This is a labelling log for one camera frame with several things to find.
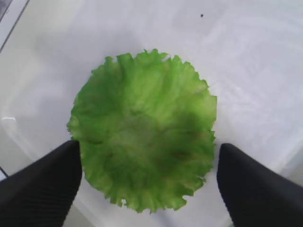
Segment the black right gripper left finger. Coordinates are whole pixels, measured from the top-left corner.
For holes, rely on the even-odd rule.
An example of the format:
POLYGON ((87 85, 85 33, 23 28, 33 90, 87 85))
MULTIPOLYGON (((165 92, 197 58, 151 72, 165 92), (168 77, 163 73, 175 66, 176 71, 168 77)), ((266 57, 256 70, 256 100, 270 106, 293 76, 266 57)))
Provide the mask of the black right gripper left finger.
POLYGON ((69 140, 0 182, 0 225, 63 226, 81 178, 80 144, 69 140))

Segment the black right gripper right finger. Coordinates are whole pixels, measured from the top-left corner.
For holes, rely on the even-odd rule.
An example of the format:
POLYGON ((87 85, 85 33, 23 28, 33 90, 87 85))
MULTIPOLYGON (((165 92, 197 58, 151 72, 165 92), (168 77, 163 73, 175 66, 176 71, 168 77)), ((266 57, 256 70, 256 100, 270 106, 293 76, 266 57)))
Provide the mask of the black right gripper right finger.
POLYGON ((303 225, 303 188, 233 144, 220 146, 216 179, 235 227, 303 225))

